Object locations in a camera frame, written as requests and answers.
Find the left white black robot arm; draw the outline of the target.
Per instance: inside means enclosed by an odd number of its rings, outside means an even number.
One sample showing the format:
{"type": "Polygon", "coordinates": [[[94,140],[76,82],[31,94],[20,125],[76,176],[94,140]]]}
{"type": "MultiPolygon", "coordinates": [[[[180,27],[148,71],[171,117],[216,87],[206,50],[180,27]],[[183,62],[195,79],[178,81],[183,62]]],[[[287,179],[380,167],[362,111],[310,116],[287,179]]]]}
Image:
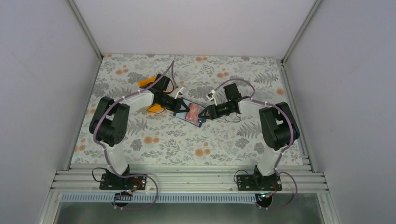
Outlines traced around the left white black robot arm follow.
{"type": "Polygon", "coordinates": [[[176,113],[189,111],[181,98],[184,87],[173,84],[173,89],[166,92],[165,84],[172,82],[165,75],[158,75],[142,89],[118,100],[109,97],[100,99],[89,130],[94,142],[103,148],[107,172],[113,175],[111,182],[118,189],[124,189],[130,183],[129,165],[122,145],[130,112],[155,104],[176,113]]]}

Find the blue card holder wallet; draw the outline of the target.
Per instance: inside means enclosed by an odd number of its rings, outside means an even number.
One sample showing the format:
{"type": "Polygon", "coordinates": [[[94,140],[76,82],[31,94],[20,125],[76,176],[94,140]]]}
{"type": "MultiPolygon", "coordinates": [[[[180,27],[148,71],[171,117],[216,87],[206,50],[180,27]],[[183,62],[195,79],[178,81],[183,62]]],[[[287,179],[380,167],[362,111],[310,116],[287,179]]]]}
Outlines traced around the blue card holder wallet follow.
{"type": "Polygon", "coordinates": [[[182,112],[173,112],[173,116],[196,127],[201,127],[206,122],[206,119],[200,118],[198,115],[204,110],[204,107],[188,99],[181,99],[183,100],[181,105],[182,112]]]}

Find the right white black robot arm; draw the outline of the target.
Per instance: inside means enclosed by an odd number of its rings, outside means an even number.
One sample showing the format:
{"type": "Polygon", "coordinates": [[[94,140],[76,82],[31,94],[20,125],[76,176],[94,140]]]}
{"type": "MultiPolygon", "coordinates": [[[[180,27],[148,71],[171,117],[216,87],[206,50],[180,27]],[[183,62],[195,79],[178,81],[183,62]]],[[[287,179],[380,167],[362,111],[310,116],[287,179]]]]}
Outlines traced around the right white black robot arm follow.
{"type": "Polygon", "coordinates": [[[231,113],[260,119],[263,139],[268,146],[254,167],[254,186],[266,189],[277,179],[277,166],[284,154],[300,136],[298,126],[286,102],[272,104],[242,96],[236,84],[224,87],[226,102],[207,106],[199,113],[201,119],[218,119],[231,113]]]}

